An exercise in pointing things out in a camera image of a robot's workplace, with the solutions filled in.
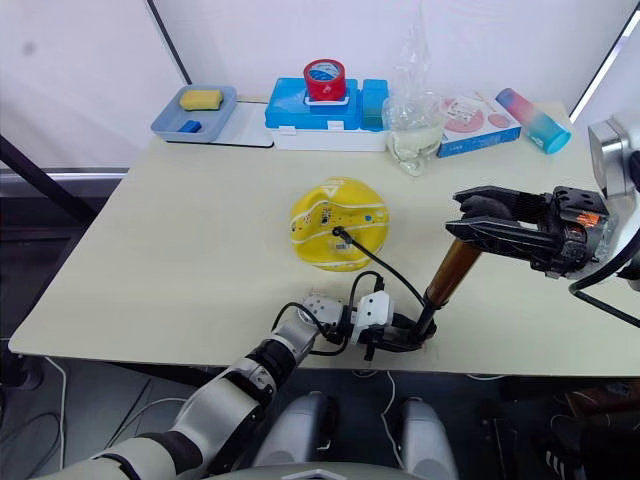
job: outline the table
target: table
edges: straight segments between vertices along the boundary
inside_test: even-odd
[[[569,125],[561,105],[541,107]],[[380,255],[418,290],[452,241],[443,224],[460,216],[453,192],[490,184],[533,193],[556,185],[596,189],[590,156],[577,137],[553,156],[521,138],[435,159],[419,178],[403,173],[386,153],[167,144],[156,138],[17,330],[11,350],[122,362],[233,362],[267,335],[286,302],[311,290],[346,300],[357,272],[307,265],[288,240],[293,203],[334,175],[360,179],[386,200],[390,232]],[[397,309],[416,318],[415,299],[379,271]],[[309,357],[303,366],[638,375],[640,330],[575,299],[568,284],[525,262],[483,255],[436,316],[438,332],[422,350],[378,351],[367,363],[364,350],[351,347],[339,357]],[[638,298],[622,281],[592,291],[637,311]]]

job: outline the floor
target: floor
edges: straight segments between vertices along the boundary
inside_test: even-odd
[[[63,240],[2,244],[0,332],[3,338],[10,336],[22,321],[72,246],[73,242]],[[2,342],[1,348],[6,350],[6,342]],[[53,416],[38,418],[19,435],[5,441],[12,429],[26,420],[44,412],[58,414],[60,410],[60,373],[43,359],[29,361],[34,372],[42,371],[40,386],[32,390],[2,387],[5,405],[0,426],[0,474],[4,479],[44,475],[58,468],[59,450],[56,447],[41,468],[33,471],[55,444],[57,426]],[[193,387],[112,364],[71,359],[56,361],[68,376],[65,465],[103,449],[123,420],[148,402],[165,397],[186,398],[194,391]],[[389,414],[391,428],[397,422],[397,407],[403,398],[417,395],[429,402],[447,428],[462,480],[499,478],[492,445],[480,422],[479,412],[487,402],[494,408],[501,408],[518,432],[519,478],[554,478],[542,468],[530,447],[533,429],[548,422],[551,415],[564,412],[565,407],[552,398],[500,403],[497,384],[492,381],[477,381],[464,375],[402,372],[393,372],[393,377],[398,391]],[[272,406],[268,421],[277,417],[293,399],[314,390],[335,397],[340,405],[340,423],[330,452],[331,459],[395,465],[379,417],[391,394],[391,385],[384,373],[361,379],[351,371],[298,370]],[[151,408],[120,438],[168,428],[179,408],[177,402]]]

